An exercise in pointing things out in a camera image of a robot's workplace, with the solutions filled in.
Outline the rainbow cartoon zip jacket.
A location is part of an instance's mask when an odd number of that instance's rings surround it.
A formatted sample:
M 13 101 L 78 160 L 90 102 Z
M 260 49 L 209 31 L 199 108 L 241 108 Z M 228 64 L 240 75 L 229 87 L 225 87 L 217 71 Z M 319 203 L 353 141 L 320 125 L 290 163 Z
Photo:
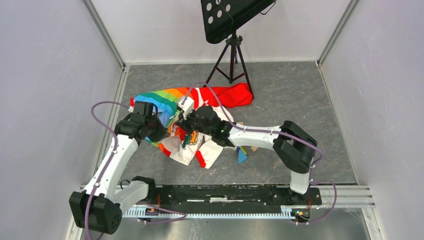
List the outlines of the rainbow cartoon zip jacket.
M 224 147 L 213 142 L 206 134 L 193 132 L 174 133 L 174 115 L 177 112 L 177 102 L 186 94 L 194 100 L 194 107 L 212 106 L 222 120 L 233 120 L 229 108 L 247 106 L 252 103 L 253 95 L 247 83 L 237 83 L 233 86 L 213 86 L 168 88 L 141 93 L 130 98 L 130 106 L 136 101 L 153 103 L 158 107 L 159 120 L 167 128 L 168 136 L 158 142 L 151 143 L 159 148 L 166 156 L 188 166 L 197 159 L 202 168 L 209 169 L 222 153 Z

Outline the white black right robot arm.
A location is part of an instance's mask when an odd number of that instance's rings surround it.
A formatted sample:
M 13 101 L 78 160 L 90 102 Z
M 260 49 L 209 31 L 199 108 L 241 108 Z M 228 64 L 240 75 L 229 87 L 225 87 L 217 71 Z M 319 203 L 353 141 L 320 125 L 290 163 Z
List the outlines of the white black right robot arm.
M 211 106 L 196 110 L 177 107 L 177 126 L 211 137 L 221 147 L 252 146 L 274 151 L 290 170 L 289 199 L 302 204 L 309 198 L 310 168 L 317 142 L 302 128 L 286 120 L 282 126 L 257 127 L 221 119 Z

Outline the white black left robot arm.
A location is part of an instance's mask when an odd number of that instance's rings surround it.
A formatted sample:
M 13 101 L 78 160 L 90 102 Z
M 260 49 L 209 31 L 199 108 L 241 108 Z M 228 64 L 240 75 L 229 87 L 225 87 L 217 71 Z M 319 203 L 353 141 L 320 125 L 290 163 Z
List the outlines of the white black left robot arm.
M 114 234 L 123 214 L 139 201 L 153 203 L 157 198 L 155 180 L 135 176 L 129 185 L 116 191 L 131 156 L 146 138 L 161 140 L 167 130 L 158 117 L 158 107 L 151 102 L 136 101 L 129 114 L 114 128 L 102 126 L 112 134 L 112 141 L 96 173 L 82 191 L 74 191 L 69 205 L 74 222 L 86 232 Z

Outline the yellow green flat block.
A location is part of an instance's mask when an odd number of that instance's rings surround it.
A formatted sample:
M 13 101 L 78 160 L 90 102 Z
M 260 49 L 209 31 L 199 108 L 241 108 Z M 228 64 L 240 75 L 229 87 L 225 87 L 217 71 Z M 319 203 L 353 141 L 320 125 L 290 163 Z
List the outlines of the yellow green flat block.
M 239 150 L 242 151 L 245 155 L 247 155 L 247 151 L 242 146 L 239 147 Z

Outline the blue triangular block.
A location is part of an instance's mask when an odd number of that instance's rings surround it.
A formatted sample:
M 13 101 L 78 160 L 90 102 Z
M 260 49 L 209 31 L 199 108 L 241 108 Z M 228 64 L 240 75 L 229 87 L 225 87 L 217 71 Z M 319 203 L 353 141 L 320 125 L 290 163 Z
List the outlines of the blue triangular block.
M 242 164 L 248 159 L 248 156 L 243 152 L 239 151 L 237 156 L 237 163 Z

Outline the black music stand tripod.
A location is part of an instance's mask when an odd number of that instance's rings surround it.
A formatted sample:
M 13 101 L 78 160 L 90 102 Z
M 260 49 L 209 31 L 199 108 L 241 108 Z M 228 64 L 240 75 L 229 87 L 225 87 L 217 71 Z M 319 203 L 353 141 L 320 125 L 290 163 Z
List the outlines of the black music stand tripod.
M 267 8 L 272 8 L 275 0 L 201 0 L 201 11 L 205 39 L 210 44 L 225 42 L 225 46 L 211 70 L 205 84 L 208 85 L 216 71 L 221 73 L 229 83 L 244 77 L 250 93 L 253 93 L 247 72 L 241 44 L 243 37 L 237 30 L 257 15 L 266 15 Z M 230 50 L 229 74 L 223 72 L 219 65 L 227 50 Z

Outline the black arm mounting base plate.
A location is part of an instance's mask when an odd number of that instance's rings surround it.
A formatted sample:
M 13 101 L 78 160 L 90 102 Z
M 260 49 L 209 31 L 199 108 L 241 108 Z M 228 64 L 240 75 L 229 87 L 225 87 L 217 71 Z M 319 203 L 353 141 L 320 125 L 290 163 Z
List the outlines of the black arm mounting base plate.
M 143 202 L 185 214 L 271 214 L 281 207 L 320 206 L 320 190 L 311 187 L 305 196 L 287 185 L 157 185 L 148 191 Z

